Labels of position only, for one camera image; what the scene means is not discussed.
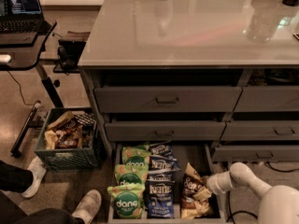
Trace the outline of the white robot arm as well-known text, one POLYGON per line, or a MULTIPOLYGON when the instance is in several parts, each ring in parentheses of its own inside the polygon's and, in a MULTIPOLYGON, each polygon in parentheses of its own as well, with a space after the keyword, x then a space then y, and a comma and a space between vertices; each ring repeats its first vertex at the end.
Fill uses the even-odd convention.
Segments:
POLYGON ((270 186, 244 163, 235 162, 228 171, 210 176, 206 186, 216 195, 239 186, 250 188, 260 199, 258 224, 299 224, 299 191, 285 185, 270 186))

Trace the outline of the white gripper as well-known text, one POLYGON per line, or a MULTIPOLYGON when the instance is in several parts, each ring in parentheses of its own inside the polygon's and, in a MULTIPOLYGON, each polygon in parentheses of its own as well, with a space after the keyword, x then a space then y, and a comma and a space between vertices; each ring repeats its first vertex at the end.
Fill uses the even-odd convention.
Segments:
POLYGON ((213 183, 210 181, 210 177, 208 175, 203 177, 203 182, 205 187, 212 192, 213 191, 213 183))

